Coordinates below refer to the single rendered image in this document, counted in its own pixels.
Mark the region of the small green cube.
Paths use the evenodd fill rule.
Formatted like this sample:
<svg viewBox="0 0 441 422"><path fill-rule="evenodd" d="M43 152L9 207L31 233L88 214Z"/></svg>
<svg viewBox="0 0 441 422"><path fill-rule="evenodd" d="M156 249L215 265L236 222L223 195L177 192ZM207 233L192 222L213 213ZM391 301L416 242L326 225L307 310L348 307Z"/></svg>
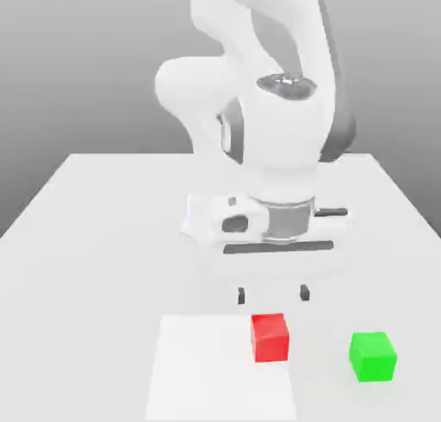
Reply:
<svg viewBox="0 0 441 422"><path fill-rule="evenodd" d="M352 333L349 361L359 382L392 381L397 359L387 333Z"/></svg>

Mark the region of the small red cube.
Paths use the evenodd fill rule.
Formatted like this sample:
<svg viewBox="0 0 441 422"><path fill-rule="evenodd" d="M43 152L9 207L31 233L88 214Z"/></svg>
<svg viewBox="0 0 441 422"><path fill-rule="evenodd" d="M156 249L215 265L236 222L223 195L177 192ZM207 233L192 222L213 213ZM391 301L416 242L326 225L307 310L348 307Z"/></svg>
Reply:
<svg viewBox="0 0 441 422"><path fill-rule="evenodd" d="M282 313L251 316L251 344L256 363L286 362L289 329Z"/></svg>

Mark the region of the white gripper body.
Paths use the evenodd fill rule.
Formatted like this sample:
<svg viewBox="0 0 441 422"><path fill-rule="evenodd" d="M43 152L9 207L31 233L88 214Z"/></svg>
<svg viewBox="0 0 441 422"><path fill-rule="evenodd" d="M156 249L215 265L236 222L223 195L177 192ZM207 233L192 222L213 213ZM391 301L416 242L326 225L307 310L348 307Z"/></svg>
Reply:
<svg viewBox="0 0 441 422"><path fill-rule="evenodd" d="M198 274L213 282L305 280L338 274L349 263L349 242L331 235L307 234L294 243L201 243Z"/></svg>

